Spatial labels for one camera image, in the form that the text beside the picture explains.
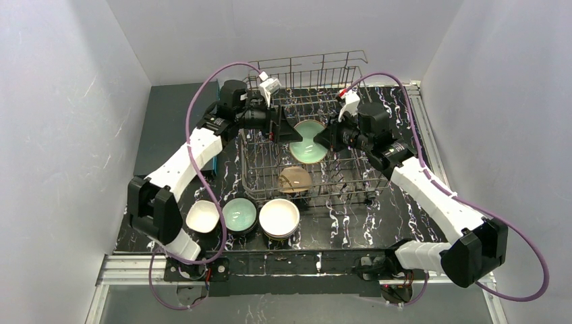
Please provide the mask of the celadon green bowl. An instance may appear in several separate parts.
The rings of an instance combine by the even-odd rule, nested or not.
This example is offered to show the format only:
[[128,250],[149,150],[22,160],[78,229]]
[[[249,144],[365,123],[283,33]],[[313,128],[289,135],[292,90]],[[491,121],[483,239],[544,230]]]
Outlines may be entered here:
[[325,125],[314,119],[307,119],[296,124],[294,128],[302,135],[303,140],[289,144],[292,157],[303,164],[321,162],[326,157],[328,150],[316,144],[313,137],[321,132]]

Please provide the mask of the beige floral bowl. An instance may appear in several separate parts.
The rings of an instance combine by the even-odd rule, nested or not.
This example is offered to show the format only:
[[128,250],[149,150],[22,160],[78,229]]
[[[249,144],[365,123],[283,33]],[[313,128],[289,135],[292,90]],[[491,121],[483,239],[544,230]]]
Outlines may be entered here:
[[295,194],[309,190],[313,185],[310,174],[300,166],[286,167],[279,174],[279,189],[281,193]]

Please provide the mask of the orange rimmed white bowl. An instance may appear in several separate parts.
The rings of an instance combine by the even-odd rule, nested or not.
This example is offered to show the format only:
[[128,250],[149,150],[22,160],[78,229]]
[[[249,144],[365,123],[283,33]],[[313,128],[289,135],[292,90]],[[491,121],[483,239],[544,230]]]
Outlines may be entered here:
[[290,200],[276,198],[262,206],[258,220],[262,230],[270,239],[284,240],[298,228],[300,213],[298,207]]

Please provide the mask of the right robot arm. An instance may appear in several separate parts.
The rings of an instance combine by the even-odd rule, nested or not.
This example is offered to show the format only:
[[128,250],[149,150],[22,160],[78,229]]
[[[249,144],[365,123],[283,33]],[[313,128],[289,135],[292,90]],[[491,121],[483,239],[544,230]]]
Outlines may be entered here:
[[330,118],[314,142],[334,152],[352,148],[365,153],[371,166],[412,197],[442,230],[445,243],[410,240],[390,247],[388,259],[395,271],[444,273],[466,288],[504,264],[507,225],[440,190],[442,182],[420,165],[382,105],[365,103],[357,107],[355,116],[344,111]]

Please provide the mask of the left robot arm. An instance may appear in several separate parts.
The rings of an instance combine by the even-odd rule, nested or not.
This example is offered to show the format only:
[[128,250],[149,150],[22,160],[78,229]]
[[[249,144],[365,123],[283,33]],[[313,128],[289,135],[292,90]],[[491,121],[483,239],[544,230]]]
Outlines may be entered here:
[[223,151],[240,130],[260,130],[273,142],[299,142],[284,109],[273,103],[280,89],[277,78],[260,75],[256,94],[241,80],[227,80],[185,142],[158,169],[145,177],[135,176],[127,186],[129,225],[158,244],[169,257],[185,265],[202,265],[201,248],[183,229],[178,202],[194,178],[199,178],[210,196],[212,190],[201,172]]

